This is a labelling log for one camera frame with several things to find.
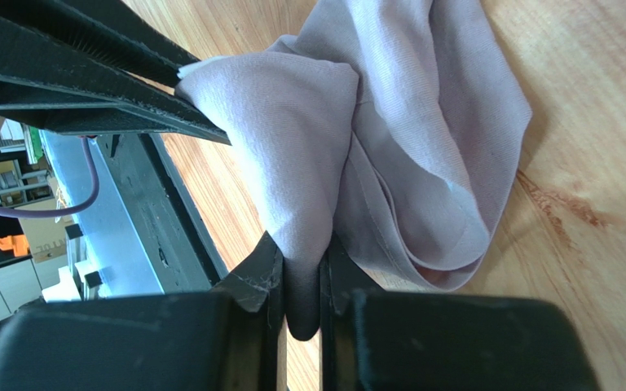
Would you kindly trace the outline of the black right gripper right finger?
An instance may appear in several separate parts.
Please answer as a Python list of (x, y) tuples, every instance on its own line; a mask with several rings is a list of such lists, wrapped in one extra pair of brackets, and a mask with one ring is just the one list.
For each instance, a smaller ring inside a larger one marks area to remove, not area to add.
[(597, 390), (570, 319), (516, 297), (388, 291), (338, 238), (320, 263), (324, 390)]

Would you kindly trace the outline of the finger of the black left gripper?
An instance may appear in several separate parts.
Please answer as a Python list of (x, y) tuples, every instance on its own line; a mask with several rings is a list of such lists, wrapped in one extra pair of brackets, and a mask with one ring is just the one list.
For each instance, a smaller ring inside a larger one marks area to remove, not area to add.
[(176, 86), (178, 70), (199, 60), (123, 1), (0, 1), (0, 16), (164, 86)]
[(58, 134), (176, 133), (227, 143), (170, 88), (0, 16), (0, 116)]

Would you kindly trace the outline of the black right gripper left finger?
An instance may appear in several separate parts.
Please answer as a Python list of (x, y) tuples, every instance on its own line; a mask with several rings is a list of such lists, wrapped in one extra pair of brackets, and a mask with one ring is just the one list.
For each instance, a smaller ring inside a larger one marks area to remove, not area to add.
[(283, 287), (264, 234), (205, 292), (29, 307), (0, 333), (0, 390), (284, 390)]

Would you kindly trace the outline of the pink underwear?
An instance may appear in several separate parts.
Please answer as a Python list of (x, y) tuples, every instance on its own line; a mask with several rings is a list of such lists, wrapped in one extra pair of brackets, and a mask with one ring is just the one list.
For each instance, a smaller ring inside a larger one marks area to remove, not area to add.
[(291, 335), (320, 321), (319, 264), (465, 285), (504, 212), (531, 108), (478, 1), (319, 1), (298, 35), (179, 69), (224, 130), (282, 252)]

